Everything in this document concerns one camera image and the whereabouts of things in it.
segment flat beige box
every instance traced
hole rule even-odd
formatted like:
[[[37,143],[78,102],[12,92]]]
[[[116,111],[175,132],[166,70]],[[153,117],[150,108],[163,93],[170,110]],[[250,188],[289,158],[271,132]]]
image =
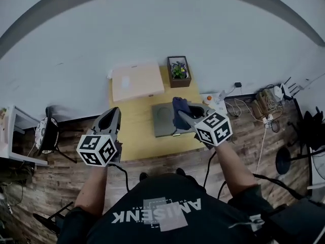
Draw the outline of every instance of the flat beige box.
[[[165,92],[158,63],[117,68],[112,73],[113,101],[120,102]]]

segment black t-shirt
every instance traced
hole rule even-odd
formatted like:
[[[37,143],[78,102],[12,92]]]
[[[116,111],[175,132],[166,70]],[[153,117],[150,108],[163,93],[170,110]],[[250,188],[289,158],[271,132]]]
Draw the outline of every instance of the black t-shirt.
[[[138,183],[99,220],[72,209],[57,243],[255,243],[251,226],[243,223],[271,210],[260,186],[226,204],[184,176],[164,174]]]

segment person's left arm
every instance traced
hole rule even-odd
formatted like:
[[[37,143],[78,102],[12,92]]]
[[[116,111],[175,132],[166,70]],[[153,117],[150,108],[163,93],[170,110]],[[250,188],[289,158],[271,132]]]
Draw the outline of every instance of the person's left arm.
[[[107,167],[92,167],[75,208],[64,219],[58,244],[86,243],[89,230],[103,214],[106,180]]]

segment white cube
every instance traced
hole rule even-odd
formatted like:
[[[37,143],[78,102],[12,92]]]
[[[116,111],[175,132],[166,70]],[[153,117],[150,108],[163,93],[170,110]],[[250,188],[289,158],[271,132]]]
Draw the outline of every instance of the white cube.
[[[214,146],[220,145],[233,134],[229,118],[217,112],[197,123],[195,129],[202,142]]]
[[[117,149],[110,135],[82,135],[77,152],[86,165],[106,166]]]

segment black sleeve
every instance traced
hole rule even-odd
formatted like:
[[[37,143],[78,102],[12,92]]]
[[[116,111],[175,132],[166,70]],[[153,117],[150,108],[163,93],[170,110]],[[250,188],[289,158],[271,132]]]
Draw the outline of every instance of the black sleeve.
[[[87,234],[96,221],[94,215],[82,208],[73,208],[64,218],[57,244],[86,243]]]
[[[254,186],[239,193],[229,200],[229,205],[246,213],[248,216],[270,212],[273,207],[262,197],[261,186]]]

